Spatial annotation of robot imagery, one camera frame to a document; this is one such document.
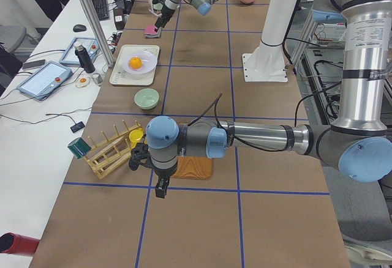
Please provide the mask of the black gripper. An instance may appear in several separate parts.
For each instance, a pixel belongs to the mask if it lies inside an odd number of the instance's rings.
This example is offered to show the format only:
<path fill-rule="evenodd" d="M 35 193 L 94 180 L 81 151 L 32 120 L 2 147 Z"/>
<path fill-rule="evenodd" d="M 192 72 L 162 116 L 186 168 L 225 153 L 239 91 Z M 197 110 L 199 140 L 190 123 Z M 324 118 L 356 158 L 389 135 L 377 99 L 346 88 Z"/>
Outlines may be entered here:
<path fill-rule="evenodd" d="M 163 5 L 162 10 L 161 10 L 162 15 L 161 15 L 161 17 L 159 17 L 156 20 L 156 22 L 154 24 L 155 29 L 164 28 L 165 25 L 167 24 L 168 20 L 170 20 L 172 18 L 172 16 L 174 15 L 175 11 L 176 11 L 176 7 L 171 8 L 166 5 Z"/>
<path fill-rule="evenodd" d="M 174 156 L 168 161 L 159 161 L 157 158 L 151 157 L 151 162 L 153 164 L 153 170 L 159 178 L 154 188 L 156 197 L 165 198 L 170 178 L 178 169 L 178 158 Z"/>

